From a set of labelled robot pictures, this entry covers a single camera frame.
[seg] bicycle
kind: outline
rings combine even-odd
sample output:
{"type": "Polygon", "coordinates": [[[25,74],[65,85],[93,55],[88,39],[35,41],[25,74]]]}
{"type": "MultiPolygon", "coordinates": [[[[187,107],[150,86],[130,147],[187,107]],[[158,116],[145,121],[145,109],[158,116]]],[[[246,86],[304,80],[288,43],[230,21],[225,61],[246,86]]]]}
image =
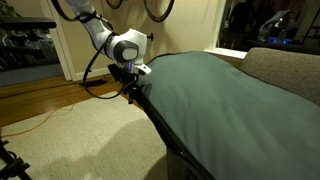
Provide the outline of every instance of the bicycle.
{"type": "MultiPolygon", "coordinates": [[[[112,9],[118,9],[123,0],[106,0],[107,4],[112,9]]],[[[174,0],[143,0],[144,7],[149,17],[154,22],[164,21],[170,14],[174,4],[174,0]]]]}

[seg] couch cushion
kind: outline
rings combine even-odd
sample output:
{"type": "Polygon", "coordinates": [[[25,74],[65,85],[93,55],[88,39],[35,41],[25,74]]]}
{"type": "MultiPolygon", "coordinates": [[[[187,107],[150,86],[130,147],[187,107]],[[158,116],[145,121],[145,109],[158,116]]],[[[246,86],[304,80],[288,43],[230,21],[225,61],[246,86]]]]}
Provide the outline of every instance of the couch cushion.
{"type": "Polygon", "coordinates": [[[320,56],[253,48],[240,69],[320,106],[320,56]]]}

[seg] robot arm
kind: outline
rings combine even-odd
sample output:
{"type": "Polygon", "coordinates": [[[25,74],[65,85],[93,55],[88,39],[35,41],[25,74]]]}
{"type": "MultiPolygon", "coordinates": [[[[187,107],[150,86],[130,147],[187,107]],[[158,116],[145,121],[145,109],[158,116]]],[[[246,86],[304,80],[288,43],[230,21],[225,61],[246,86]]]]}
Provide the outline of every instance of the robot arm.
{"type": "Polygon", "coordinates": [[[108,30],[101,18],[95,14],[90,0],[65,0],[89,33],[93,46],[99,49],[106,41],[108,43],[101,53],[124,65],[127,72],[146,75],[151,69],[143,62],[146,52],[147,36],[130,29],[128,32],[116,35],[108,30]]]}

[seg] rug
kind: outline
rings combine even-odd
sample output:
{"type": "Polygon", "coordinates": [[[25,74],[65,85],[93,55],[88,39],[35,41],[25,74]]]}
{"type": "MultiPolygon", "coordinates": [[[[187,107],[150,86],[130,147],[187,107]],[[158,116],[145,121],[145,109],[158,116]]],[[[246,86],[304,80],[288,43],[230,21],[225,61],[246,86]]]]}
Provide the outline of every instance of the rug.
{"type": "MultiPolygon", "coordinates": [[[[3,139],[7,150],[31,165],[26,172],[33,179],[167,179],[165,145],[142,110],[121,96],[71,108],[33,131],[3,139]]],[[[35,127],[49,114],[3,127],[2,134],[35,127]]]]}

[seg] green cloth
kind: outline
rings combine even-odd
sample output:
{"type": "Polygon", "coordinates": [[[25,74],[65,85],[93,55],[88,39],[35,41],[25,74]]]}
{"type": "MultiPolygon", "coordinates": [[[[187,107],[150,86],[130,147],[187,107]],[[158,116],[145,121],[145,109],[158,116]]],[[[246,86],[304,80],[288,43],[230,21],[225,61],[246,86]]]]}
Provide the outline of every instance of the green cloth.
{"type": "Polygon", "coordinates": [[[142,92],[217,180],[320,179],[320,108],[205,52],[156,58],[142,92]]]}

